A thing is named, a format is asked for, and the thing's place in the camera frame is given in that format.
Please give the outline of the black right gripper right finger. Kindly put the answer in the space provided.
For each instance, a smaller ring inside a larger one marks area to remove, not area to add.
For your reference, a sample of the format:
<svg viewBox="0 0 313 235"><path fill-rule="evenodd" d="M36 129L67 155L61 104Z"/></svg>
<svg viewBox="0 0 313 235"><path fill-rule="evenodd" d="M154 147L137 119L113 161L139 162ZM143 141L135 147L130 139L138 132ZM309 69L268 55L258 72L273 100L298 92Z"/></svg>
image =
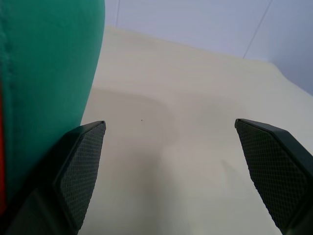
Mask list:
<svg viewBox="0 0 313 235"><path fill-rule="evenodd" d="M313 155L288 131L235 121L250 178L282 235L313 235Z"/></svg>

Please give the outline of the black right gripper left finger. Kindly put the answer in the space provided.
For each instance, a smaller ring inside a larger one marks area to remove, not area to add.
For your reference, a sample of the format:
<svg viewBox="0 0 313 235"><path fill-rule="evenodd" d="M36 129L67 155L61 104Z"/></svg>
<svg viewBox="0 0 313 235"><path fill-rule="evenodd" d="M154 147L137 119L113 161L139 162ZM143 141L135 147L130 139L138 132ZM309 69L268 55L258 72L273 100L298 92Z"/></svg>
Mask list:
<svg viewBox="0 0 313 235"><path fill-rule="evenodd" d="M4 212L4 235L78 235L94 191L104 121L67 132Z"/></svg>

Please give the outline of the orange and green bag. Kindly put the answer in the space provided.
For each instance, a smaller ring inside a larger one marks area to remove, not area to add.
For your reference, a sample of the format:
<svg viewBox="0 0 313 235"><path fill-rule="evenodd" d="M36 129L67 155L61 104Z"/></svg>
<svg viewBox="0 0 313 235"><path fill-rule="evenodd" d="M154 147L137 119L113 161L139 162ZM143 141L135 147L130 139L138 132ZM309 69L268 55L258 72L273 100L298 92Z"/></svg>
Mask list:
<svg viewBox="0 0 313 235"><path fill-rule="evenodd" d="M0 216L80 125L104 26L105 0L0 0Z"/></svg>

